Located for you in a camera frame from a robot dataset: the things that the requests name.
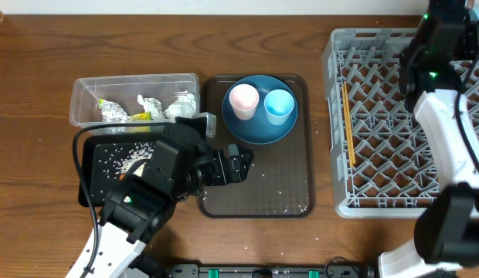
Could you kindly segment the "white napkin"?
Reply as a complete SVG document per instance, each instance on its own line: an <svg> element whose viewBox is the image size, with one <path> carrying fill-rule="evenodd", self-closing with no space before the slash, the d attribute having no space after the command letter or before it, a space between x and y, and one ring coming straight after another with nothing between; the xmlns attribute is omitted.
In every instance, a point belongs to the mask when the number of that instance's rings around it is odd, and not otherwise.
<svg viewBox="0 0 479 278"><path fill-rule="evenodd" d="M176 117L192 118L196 112L195 96L191 93L178 96L178 99L170 104L163 114L167 119L174 120Z"/></svg>

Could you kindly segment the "pile of white rice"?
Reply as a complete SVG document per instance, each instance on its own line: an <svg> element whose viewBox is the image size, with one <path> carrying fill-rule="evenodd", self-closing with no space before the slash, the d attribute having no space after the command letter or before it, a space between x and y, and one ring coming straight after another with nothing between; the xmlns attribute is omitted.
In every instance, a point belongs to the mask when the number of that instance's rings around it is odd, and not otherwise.
<svg viewBox="0 0 479 278"><path fill-rule="evenodd" d="M110 143L98 145L93 153L93 174L106 179L118 179L133 163L150 159L153 142Z"/></svg>

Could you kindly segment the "foil snack wrapper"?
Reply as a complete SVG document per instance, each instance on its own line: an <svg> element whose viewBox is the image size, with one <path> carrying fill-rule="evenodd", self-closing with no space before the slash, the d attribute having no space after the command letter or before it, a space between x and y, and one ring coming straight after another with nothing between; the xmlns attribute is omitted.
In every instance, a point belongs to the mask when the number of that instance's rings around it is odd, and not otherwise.
<svg viewBox="0 0 479 278"><path fill-rule="evenodd" d="M132 120L150 120L151 115L149 112L134 114L128 116L124 109L115 102L111 102L104 99L98 100L98 108L101 110L103 116L103 122L126 122ZM104 130L106 134L126 134L126 133L143 133L150 132L151 127L108 127Z"/></svg>

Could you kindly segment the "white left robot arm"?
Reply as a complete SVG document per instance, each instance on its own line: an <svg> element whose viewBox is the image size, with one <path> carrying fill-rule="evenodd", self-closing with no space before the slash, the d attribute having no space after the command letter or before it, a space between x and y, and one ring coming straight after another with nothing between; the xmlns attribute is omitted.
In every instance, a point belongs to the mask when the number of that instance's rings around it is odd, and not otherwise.
<svg viewBox="0 0 479 278"><path fill-rule="evenodd" d="M176 117L166 123L149 159L132 164L97 212L87 205L93 229L69 277L165 277L165 268L144 248L188 196L205 186L240 183L247 177L253 150L237 144L214 150L207 137L215 115Z"/></svg>

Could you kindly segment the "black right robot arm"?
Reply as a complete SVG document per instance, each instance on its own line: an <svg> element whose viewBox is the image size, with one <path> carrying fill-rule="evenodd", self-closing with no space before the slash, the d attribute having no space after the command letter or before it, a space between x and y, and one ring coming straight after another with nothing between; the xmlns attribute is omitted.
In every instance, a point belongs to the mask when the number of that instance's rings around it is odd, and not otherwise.
<svg viewBox="0 0 479 278"><path fill-rule="evenodd" d="M479 266L479 140L455 60L479 60L479 1L431 1L401 52L399 89L422 127L440 193L413 238L378 258L380 277L433 277Z"/></svg>

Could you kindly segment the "black waste tray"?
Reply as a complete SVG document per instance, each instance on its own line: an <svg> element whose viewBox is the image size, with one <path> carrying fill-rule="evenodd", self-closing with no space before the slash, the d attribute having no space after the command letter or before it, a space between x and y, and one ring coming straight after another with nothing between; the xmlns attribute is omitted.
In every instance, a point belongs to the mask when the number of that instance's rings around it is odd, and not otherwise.
<svg viewBox="0 0 479 278"><path fill-rule="evenodd" d="M104 204L107 193L119 184L133 163L152 156L160 136L158 133L105 134L85 140L82 171L94 206Z"/></svg>

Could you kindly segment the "grey dishwasher rack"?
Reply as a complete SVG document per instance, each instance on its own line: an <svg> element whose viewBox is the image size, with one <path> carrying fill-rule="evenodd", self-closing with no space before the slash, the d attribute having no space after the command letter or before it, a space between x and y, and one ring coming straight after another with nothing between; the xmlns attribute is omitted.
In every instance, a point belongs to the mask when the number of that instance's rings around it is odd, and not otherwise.
<svg viewBox="0 0 479 278"><path fill-rule="evenodd" d="M439 194L421 126L399 92L399 54L415 29L335 29L321 58L335 211L415 219Z"/></svg>

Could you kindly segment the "dark blue plate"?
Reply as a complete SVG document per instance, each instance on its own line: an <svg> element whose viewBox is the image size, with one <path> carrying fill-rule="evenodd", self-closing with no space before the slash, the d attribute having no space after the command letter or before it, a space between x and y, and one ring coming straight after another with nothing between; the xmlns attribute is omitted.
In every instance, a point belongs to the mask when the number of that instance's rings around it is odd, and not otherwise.
<svg viewBox="0 0 479 278"><path fill-rule="evenodd" d="M229 93L231 89L240 84L254 86L260 95L260 102L257 105L256 113L249 120L240 120L237 118L229 103ZM264 109L263 102L270 91L278 89L289 91L294 97L295 105L287 121L282 125L276 126L267 120L267 113ZM236 81L228 89L223 98L221 112L226 127L235 137L250 144L271 144L285 137L293 129L297 121L298 104L293 90L284 81L272 76L252 75Z"/></svg>

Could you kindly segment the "brown plastic tray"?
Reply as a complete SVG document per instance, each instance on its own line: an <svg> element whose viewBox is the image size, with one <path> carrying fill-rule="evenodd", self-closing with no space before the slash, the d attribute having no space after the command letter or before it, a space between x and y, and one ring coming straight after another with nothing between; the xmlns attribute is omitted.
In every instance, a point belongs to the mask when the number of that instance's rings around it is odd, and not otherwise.
<svg viewBox="0 0 479 278"><path fill-rule="evenodd" d="M264 96L271 90L289 90L297 109L281 132L266 141L248 140L227 127L233 113L223 111L229 90L236 84L255 86ZM314 207L314 166L310 131L309 94L297 75L222 75L207 80L201 92L201 108L216 115L215 149L231 144L253 150L254 158L245 181L205 188L199 207L210 218L301 218Z"/></svg>

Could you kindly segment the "pink cup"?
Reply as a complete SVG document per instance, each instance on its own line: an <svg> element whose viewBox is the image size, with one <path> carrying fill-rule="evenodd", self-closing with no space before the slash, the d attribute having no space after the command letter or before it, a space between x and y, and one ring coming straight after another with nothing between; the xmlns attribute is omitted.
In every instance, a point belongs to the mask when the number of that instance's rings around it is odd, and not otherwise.
<svg viewBox="0 0 479 278"><path fill-rule="evenodd" d="M233 113L240 120L249 120L256 113L260 102L260 95L257 89L249 84L234 86L229 93L229 103Z"/></svg>

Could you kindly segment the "light blue cup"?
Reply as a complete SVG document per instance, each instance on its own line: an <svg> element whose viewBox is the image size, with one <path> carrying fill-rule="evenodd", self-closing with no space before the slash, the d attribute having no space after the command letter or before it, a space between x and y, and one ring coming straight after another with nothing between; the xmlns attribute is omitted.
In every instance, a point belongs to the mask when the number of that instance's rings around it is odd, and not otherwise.
<svg viewBox="0 0 479 278"><path fill-rule="evenodd" d="M267 120L272 125L284 124L294 109L295 101L293 95L286 90L272 90L264 99L264 109L267 113Z"/></svg>

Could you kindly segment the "clear plastic bin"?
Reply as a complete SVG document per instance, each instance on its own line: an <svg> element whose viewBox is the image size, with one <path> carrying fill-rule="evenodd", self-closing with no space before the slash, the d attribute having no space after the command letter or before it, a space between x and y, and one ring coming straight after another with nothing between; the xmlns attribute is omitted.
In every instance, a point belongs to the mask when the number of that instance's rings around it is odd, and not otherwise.
<svg viewBox="0 0 479 278"><path fill-rule="evenodd" d="M147 74L133 76L102 76L80 78L73 84L70 105L70 123L78 127L95 126L92 134L106 134L108 127L145 127L150 123L172 123L175 120L132 120L126 122L103 122L98 100L118 103L128 116L144 113L137 102L138 95L155 98L161 102L163 112L178 96L191 93L195 96L196 112L200 113L199 80L193 73Z"/></svg>

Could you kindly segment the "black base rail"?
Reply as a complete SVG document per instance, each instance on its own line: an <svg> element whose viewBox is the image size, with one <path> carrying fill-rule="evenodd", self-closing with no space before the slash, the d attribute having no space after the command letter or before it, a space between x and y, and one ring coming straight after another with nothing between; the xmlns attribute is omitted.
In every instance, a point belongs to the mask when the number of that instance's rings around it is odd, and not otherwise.
<svg viewBox="0 0 479 278"><path fill-rule="evenodd" d="M374 266L352 262L336 256L324 265L254 266L175 264L164 266L154 259L145 259L140 266L129 268L126 277L162 278L378 278Z"/></svg>

